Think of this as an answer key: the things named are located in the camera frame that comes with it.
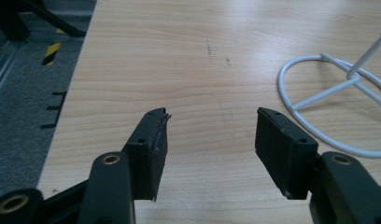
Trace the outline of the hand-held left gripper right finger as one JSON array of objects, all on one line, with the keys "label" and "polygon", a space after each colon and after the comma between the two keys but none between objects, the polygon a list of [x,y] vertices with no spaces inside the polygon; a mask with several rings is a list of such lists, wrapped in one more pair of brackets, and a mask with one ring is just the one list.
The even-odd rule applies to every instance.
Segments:
[{"label": "hand-held left gripper right finger", "polygon": [[255,151],[289,200],[310,196],[314,224],[381,224],[381,186],[355,158],[318,153],[318,142],[285,115],[258,109]]}]

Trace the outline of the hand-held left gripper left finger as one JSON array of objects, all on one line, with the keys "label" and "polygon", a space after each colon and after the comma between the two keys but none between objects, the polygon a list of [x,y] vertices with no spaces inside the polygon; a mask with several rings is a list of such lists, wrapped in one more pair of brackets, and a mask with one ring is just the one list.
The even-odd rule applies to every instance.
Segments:
[{"label": "hand-held left gripper left finger", "polygon": [[94,160],[77,224],[135,224],[134,202],[157,198],[170,118],[163,107],[147,112],[122,150]]}]

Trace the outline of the black floor tape marks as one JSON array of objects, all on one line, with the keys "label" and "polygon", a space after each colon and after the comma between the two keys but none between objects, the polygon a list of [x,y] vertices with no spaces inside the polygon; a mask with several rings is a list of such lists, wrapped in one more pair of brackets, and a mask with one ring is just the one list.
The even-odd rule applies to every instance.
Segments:
[{"label": "black floor tape marks", "polygon": [[65,101],[67,92],[66,91],[55,91],[51,95],[52,96],[59,96],[61,98],[61,100],[60,100],[60,103],[58,105],[48,105],[46,107],[47,111],[55,111],[56,116],[55,116],[55,120],[53,122],[41,125],[40,126],[41,129],[53,129],[53,128],[57,127],[60,115],[62,113],[62,109],[64,106],[64,101]]}]

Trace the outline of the yellow black hazard tape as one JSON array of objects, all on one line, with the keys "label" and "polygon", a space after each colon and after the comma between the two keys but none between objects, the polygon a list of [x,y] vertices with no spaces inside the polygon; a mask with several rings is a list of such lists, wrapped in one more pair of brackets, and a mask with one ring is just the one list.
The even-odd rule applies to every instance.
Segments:
[{"label": "yellow black hazard tape", "polygon": [[62,41],[59,39],[55,39],[49,44],[42,61],[42,65],[46,65],[46,66],[53,65],[53,61],[61,45],[62,45]]}]

